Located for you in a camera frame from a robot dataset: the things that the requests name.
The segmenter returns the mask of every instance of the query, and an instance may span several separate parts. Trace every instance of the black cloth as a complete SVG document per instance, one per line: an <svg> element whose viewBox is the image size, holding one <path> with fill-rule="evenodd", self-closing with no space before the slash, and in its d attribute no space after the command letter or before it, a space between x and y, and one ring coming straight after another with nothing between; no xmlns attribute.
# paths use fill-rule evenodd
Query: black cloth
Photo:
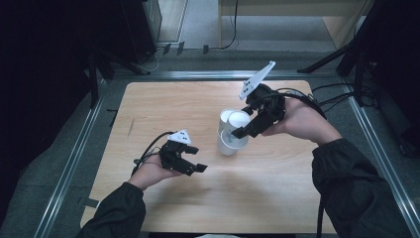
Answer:
<svg viewBox="0 0 420 238"><path fill-rule="evenodd" d="M93 218L83 226L76 238L137 238L145 215L142 190L124 182L102 200Z"/></svg>
<svg viewBox="0 0 420 238"><path fill-rule="evenodd" d="M313 183L341 238L412 237L389 184L353 144L340 139L313 155Z"/></svg>
<svg viewBox="0 0 420 238"><path fill-rule="evenodd" d="M353 144L340 139L313 155L313 183L340 237L411 237L389 184ZM143 192L125 182L76 237L136 238L145 215Z"/></svg>

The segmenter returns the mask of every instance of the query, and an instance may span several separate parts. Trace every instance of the cup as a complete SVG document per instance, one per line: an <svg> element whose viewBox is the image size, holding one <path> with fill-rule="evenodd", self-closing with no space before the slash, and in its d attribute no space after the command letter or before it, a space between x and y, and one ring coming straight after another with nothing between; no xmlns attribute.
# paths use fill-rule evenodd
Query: cup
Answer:
<svg viewBox="0 0 420 238"><path fill-rule="evenodd" d="M223 131L221 133L218 133L218 135L217 135L217 137L218 137L217 147L219 149L219 152L222 153L225 156L235 155L239 150L226 145L226 143L222 139L222 133L223 133Z"/></svg>
<svg viewBox="0 0 420 238"><path fill-rule="evenodd" d="M244 148L248 144L249 136L244 138L238 139L232 132L240 127L245 127L248 123L251 122L251 117L245 111L234 111L232 112L229 117L226 125L222 131L222 140L223 142L236 150L240 150Z"/></svg>
<svg viewBox="0 0 420 238"><path fill-rule="evenodd" d="M225 128L226 123L228 122L229 115L231 115L232 112L237 111L235 109L225 109L220 113L220 120L219 120L219 130L217 133L220 135L223 131L223 128Z"/></svg>

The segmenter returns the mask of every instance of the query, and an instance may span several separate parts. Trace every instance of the plastic cup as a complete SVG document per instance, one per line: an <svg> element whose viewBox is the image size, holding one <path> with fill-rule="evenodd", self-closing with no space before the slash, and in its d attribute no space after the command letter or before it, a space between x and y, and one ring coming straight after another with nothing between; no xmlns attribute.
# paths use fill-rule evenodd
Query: plastic cup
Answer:
<svg viewBox="0 0 420 238"><path fill-rule="evenodd" d="M218 137L218 144L217 144L218 146L217 147L219 149L219 152L222 153L223 155L225 155L225 156L233 156L233 155L235 155L239 151L239 150L237 150L235 148L232 148L232 147L226 145L226 143L222 139L221 133L219 133L217 135L217 137Z"/></svg>
<svg viewBox="0 0 420 238"><path fill-rule="evenodd" d="M231 115L232 112L237 111L235 109L225 109L220 113L220 120L219 120L219 130L217 133L220 135L222 133L223 129L225 128L226 123L228 122L229 115Z"/></svg>
<svg viewBox="0 0 420 238"><path fill-rule="evenodd" d="M229 115L228 121L222 131L223 142L231 148L240 150L247 146L249 136L238 139L232 132L240 127L245 127L251 122L251 117L244 111L234 111Z"/></svg>

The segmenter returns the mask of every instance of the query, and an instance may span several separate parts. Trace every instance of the person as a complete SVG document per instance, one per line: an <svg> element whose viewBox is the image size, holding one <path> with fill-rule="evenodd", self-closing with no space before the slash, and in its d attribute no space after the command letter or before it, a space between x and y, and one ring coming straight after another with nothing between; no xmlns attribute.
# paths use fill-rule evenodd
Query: person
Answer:
<svg viewBox="0 0 420 238"><path fill-rule="evenodd" d="M391 188L374 165L314 109L287 98L284 119L263 136L287 133L318 144L312 178L321 204L340 237L411 237ZM161 167L158 156L107 196L76 237L138 237L146 215L143 192L180 176Z"/></svg>

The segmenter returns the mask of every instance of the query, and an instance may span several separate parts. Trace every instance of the black sleeve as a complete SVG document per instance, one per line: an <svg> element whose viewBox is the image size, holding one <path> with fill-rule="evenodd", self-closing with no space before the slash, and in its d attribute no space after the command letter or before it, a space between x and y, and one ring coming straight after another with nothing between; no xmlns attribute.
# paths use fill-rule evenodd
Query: black sleeve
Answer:
<svg viewBox="0 0 420 238"><path fill-rule="evenodd" d="M83 226L76 238L137 238L145 215L142 190L124 182L99 204L93 218Z"/></svg>
<svg viewBox="0 0 420 238"><path fill-rule="evenodd" d="M312 178L340 237L412 237L387 181L353 144L313 151Z"/></svg>

